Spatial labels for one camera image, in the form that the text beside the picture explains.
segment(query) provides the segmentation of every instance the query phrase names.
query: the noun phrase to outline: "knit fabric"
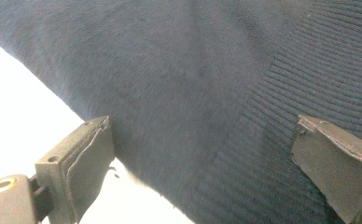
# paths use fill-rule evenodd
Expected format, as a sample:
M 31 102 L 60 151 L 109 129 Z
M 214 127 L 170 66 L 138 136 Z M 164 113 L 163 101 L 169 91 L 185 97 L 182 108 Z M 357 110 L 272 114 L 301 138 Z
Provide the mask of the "knit fabric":
M 297 115 L 362 138 L 362 0 L 0 1 L 0 45 L 197 223 L 341 223 Z

